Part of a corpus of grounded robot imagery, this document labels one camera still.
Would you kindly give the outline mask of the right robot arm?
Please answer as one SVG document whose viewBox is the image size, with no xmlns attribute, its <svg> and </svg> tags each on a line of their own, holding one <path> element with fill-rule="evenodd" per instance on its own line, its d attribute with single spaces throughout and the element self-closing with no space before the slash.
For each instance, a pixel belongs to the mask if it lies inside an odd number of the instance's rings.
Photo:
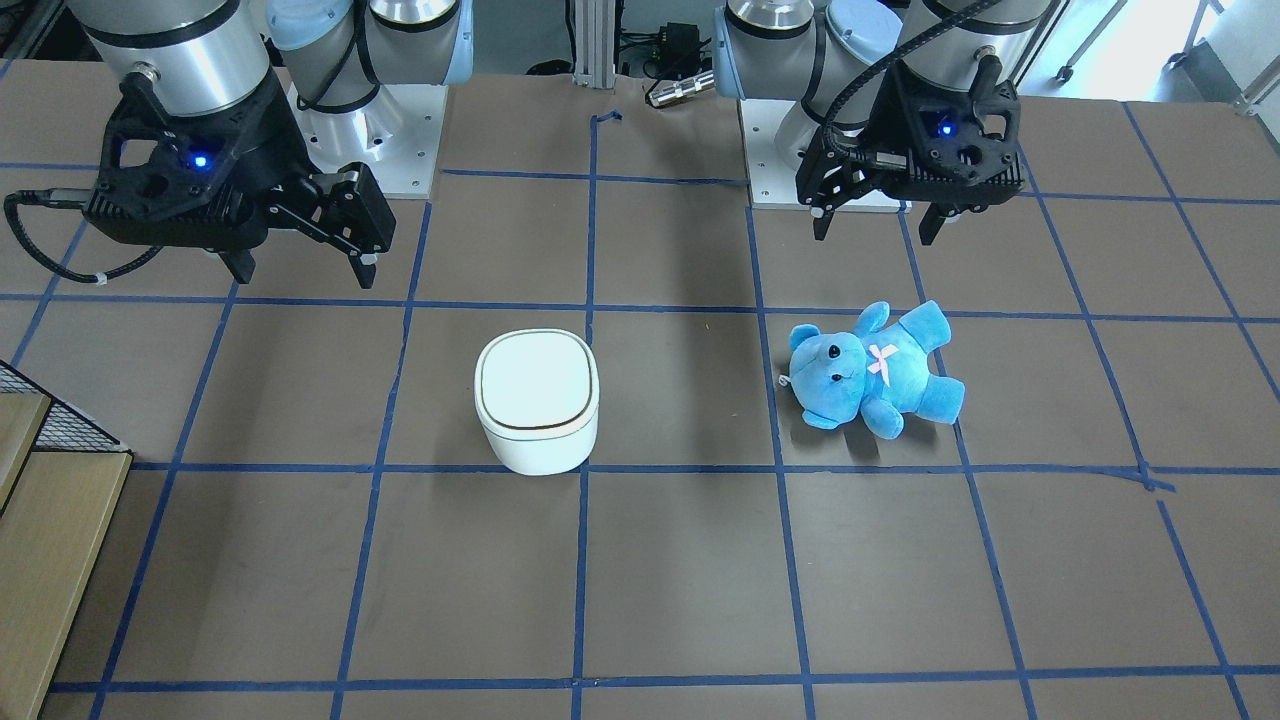
<svg viewBox="0 0 1280 720">
<path fill-rule="evenodd" d="M 122 99 L 91 190 L 51 190 L 118 243 L 197 249 L 239 283 L 269 231 L 335 249 L 360 287 L 428 195 L 470 1 L 72 1 Z"/>
</svg>

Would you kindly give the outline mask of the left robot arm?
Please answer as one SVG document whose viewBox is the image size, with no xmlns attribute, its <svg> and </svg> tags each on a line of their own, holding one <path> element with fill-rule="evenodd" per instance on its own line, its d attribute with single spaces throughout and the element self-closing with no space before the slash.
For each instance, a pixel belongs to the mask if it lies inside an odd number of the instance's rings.
<svg viewBox="0 0 1280 720">
<path fill-rule="evenodd" d="M 727 1 L 716 14 L 721 95 L 795 104 L 794 192 L 824 240 L 868 193 L 922 202 L 918 234 L 1024 190 L 1012 63 L 1047 1 Z"/>
</svg>

